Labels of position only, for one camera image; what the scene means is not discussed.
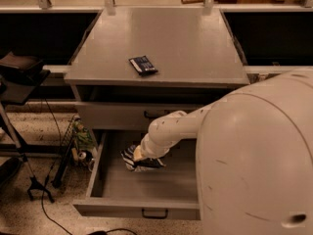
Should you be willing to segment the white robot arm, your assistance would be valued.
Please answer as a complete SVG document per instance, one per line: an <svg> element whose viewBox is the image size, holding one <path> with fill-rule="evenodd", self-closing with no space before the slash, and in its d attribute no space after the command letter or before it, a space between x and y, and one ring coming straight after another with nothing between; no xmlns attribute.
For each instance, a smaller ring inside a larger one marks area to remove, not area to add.
<svg viewBox="0 0 313 235"><path fill-rule="evenodd" d="M154 120L137 161L194 138L202 235L313 235L313 70Z"/></svg>

